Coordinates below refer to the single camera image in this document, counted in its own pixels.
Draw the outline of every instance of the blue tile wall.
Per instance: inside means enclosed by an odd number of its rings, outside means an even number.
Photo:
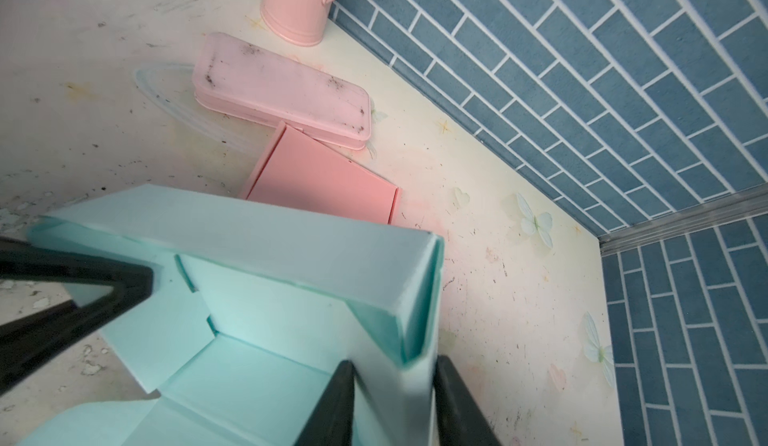
[[[337,0],[330,18],[602,236],[768,181],[765,4]]]
[[[626,444],[768,444],[768,214],[603,257]]]

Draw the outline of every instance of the butterfly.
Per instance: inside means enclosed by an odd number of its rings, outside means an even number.
[[[552,249],[552,237],[549,236],[549,231],[552,229],[552,215],[549,213],[542,213],[535,217],[528,202],[523,198],[523,195],[516,193],[515,196],[518,199],[518,206],[520,211],[523,212],[523,220],[520,225],[525,231],[525,234],[531,236],[538,231],[538,235],[542,237],[542,241],[548,248]]]
[[[599,362],[603,366],[603,376],[611,388],[616,388],[614,373],[614,348],[611,345],[600,346],[598,329],[594,326],[592,315],[584,313],[584,323],[587,326],[587,342],[584,344],[584,356],[591,362]]]

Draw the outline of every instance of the white tabletop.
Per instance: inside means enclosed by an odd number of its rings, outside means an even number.
[[[235,196],[271,130],[214,114],[224,133],[191,127],[134,82],[135,68],[194,63],[206,33],[229,33],[370,93],[370,147],[335,149],[403,189],[395,225],[446,239],[440,352],[501,442],[620,444],[617,394],[581,353],[586,312],[610,342],[597,239],[335,25],[293,46],[259,3],[0,0],[0,234],[149,181]],[[223,143],[233,131],[243,141]],[[522,232],[515,193],[552,214],[554,249]]]

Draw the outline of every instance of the pink bucket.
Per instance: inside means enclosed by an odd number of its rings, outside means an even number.
[[[333,1],[263,0],[261,17],[278,36],[299,46],[313,46],[322,40]]]

